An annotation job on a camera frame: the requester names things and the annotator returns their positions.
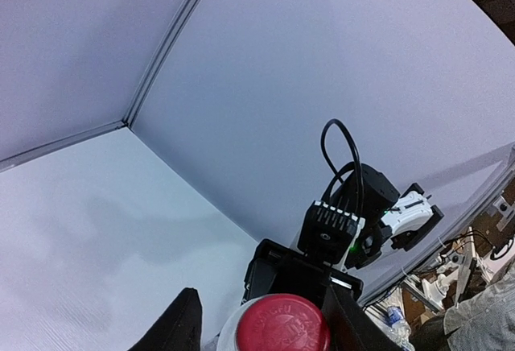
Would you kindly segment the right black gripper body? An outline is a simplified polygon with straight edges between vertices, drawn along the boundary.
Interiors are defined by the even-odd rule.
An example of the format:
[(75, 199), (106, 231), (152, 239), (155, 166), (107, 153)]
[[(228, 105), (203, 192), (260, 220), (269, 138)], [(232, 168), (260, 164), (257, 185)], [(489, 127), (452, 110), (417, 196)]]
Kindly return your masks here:
[(309, 262), (305, 256), (269, 239), (262, 240), (249, 262), (244, 278), (243, 301), (265, 295), (291, 294), (323, 306), (327, 289), (335, 285), (359, 299), (363, 282), (324, 264)]

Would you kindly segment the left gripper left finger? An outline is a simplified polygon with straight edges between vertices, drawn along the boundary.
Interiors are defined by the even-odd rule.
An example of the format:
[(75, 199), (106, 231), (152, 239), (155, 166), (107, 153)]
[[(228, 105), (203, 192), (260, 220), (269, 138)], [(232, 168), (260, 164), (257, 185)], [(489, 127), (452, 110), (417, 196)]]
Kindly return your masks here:
[(202, 313), (198, 291), (184, 288), (129, 351), (199, 351)]

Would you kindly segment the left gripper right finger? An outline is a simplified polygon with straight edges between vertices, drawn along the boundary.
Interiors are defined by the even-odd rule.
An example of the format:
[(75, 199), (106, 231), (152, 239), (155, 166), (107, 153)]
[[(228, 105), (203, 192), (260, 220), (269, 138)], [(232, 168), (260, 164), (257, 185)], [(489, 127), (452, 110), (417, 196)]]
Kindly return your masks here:
[(330, 350), (402, 350), (373, 323), (349, 291), (339, 285), (326, 290), (322, 313), (330, 332)]

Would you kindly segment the red bottle cap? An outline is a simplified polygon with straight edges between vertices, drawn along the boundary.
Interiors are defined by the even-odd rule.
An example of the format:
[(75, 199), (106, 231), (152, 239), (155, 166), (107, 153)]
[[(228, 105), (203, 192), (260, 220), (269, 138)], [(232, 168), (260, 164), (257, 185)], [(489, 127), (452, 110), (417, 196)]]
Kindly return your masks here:
[(237, 322), (235, 346), (244, 351), (324, 351), (331, 336), (321, 310), (292, 294), (256, 299)]

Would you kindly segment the red cap water bottle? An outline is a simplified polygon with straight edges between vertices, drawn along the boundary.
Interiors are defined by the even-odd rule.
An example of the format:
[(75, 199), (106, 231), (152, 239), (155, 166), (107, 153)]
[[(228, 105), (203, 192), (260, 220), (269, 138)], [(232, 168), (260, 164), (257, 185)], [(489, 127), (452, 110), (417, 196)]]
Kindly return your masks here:
[(225, 322), (220, 331), (216, 351), (238, 351), (237, 328), (243, 314), (247, 310), (241, 305)]

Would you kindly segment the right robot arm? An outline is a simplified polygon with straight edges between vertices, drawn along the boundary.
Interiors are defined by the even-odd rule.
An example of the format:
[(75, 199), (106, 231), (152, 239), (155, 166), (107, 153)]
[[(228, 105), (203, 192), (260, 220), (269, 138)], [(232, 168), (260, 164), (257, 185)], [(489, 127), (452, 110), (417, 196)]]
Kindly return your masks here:
[(290, 246), (270, 239), (258, 244), (245, 274), (243, 303), (292, 294), (322, 307), (330, 286), (358, 300), (364, 284), (349, 270), (378, 260), (384, 245), (413, 249), (443, 219), (418, 184), (399, 193), (381, 172), (366, 164), (361, 169), (363, 196), (354, 165), (347, 163), (309, 206)]

